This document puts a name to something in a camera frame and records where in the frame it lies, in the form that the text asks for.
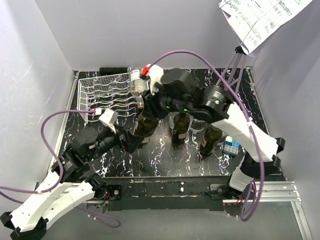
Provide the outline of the dark wine bottle neck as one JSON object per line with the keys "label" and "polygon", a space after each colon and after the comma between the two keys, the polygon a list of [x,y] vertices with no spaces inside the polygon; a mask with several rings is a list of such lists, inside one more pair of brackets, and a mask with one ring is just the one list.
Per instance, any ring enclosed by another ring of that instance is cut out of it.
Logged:
{"label": "dark wine bottle neck", "polygon": [[185,142],[189,131],[190,116],[186,112],[178,112],[173,117],[171,141],[174,145],[181,145]]}

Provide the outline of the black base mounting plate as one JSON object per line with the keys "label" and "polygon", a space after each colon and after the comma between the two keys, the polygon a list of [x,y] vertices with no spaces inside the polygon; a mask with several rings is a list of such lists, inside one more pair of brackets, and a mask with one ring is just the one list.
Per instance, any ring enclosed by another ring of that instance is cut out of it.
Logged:
{"label": "black base mounting plate", "polygon": [[243,194],[227,189],[229,176],[105,177],[109,211],[210,210],[240,205]]}

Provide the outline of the clear bottle white cap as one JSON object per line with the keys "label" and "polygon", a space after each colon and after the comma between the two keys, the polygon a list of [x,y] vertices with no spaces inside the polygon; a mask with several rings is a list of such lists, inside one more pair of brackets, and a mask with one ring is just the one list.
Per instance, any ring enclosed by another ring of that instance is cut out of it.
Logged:
{"label": "clear bottle white cap", "polygon": [[198,120],[196,118],[193,118],[190,121],[189,130],[193,133],[200,133],[202,132],[206,127],[206,122],[204,120]]}

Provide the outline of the olive green wine bottle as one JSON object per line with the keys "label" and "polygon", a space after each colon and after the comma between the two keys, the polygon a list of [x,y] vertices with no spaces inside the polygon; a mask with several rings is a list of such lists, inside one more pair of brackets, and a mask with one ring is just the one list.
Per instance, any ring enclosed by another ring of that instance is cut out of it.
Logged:
{"label": "olive green wine bottle", "polygon": [[208,125],[202,136],[199,151],[202,156],[209,157],[213,149],[223,136],[223,131],[215,126]]}

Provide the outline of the aluminium frame rail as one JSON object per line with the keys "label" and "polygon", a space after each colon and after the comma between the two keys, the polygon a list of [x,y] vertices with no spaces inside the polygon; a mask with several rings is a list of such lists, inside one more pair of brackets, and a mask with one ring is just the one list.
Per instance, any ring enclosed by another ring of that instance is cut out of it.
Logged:
{"label": "aluminium frame rail", "polygon": [[[245,107],[243,106],[242,102],[238,98],[237,94],[232,90],[232,88],[229,85],[226,85],[225,88],[223,88],[223,90],[229,93],[230,96],[234,98],[235,102],[239,105],[240,109],[244,113],[247,122],[252,123],[249,119],[249,115],[246,112]],[[261,200],[274,198],[276,196],[275,191],[277,190],[283,193],[285,197],[288,197],[290,193],[293,193],[293,199],[298,200],[300,198],[296,188],[287,188],[287,185],[285,183],[279,184],[275,182],[265,182],[265,177],[266,176],[261,175],[259,178],[254,178],[246,186],[245,189],[249,189],[249,191],[254,194],[254,197],[250,207],[243,206],[241,209],[240,217],[243,221],[247,221],[253,215],[254,211],[258,207],[258,203]]]}

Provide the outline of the white printed paper sheets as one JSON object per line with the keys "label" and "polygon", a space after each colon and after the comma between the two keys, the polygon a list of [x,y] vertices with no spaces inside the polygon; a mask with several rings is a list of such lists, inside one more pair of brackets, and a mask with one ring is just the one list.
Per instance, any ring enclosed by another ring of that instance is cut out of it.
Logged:
{"label": "white printed paper sheets", "polygon": [[273,33],[310,3],[310,0],[222,0],[219,8],[244,53],[254,56]]}

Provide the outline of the purple tripod stand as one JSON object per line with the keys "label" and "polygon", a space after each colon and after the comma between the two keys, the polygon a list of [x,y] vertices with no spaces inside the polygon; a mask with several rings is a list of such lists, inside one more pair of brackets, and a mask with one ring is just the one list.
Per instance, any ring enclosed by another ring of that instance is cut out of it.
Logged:
{"label": "purple tripod stand", "polygon": [[[227,71],[230,70],[230,73],[228,74],[226,80],[229,86],[232,86],[235,83],[241,81],[243,71],[245,69],[246,58],[247,54],[244,52],[243,48],[241,46],[237,46],[234,50],[234,54],[231,57],[231,60],[227,64],[227,67],[225,67],[221,73],[221,76],[225,79]],[[238,67],[240,68],[240,72],[238,74],[238,77],[234,78]]]}

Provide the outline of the clear round glass bottle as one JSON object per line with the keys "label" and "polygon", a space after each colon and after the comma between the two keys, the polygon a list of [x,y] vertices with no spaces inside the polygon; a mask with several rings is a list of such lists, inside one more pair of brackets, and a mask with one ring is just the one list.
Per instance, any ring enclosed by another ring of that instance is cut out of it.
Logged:
{"label": "clear round glass bottle", "polygon": [[141,67],[129,66],[127,72],[129,73],[130,93],[135,98],[137,111],[140,113],[145,106],[142,94],[149,89],[149,85],[146,80],[141,78]]}

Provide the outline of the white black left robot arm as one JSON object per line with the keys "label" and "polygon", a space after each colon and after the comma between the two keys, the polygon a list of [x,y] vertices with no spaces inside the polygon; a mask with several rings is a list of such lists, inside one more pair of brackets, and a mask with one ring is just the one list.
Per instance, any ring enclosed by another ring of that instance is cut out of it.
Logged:
{"label": "white black left robot arm", "polygon": [[98,132],[85,127],[59,156],[43,182],[17,209],[4,212],[0,221],[12,230],[13,240],[40,240],[52,224],[83,202],[101,200],[107,194],[107,183],[98,174],[83,175],[89,163],[115,146],[133,153],[144,137],[115,125]]}

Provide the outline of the dark green wine bottle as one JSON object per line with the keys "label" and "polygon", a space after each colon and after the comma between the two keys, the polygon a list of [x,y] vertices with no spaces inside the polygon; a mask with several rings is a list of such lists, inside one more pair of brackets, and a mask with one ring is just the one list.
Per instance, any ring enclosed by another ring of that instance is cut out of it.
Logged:
{"label": "dark green wine bottle", "polygon": [[143,148],[151,140],[158,123],[157,119],[144,116],[142,112],[138,115],[133,134],[144,137],[144,140],[138,146],[139,149]]}

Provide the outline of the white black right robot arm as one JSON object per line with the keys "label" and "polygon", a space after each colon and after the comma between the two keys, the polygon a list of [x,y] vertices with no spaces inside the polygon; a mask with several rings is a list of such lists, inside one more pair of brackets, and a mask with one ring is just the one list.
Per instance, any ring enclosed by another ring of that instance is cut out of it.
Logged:
{"label": "white black right robot arm", "polygon": [[150,89],[143,95],[145,116],[164,119],[169,113],[187,113],[227,133],[246,150],[226,186],[230,198],[243,195],[251,180],[278,170],[277,154],[283,151],[285,140],[248,123],[240,106],[223,88],[198,87],[194,76],[180,68],[163,70],[153,65],[142,72],[150,78]]}

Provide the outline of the blue white toy bricks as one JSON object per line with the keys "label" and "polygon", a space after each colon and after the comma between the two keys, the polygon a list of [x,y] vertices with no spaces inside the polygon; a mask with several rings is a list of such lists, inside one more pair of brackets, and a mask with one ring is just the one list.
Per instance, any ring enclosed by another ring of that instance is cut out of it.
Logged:
{"label": "blue white toy bricks", "polygon": [[234,158],[238,155],[239,151],[240,144],[231,136],[227,135],[223,143],[222,153]]}

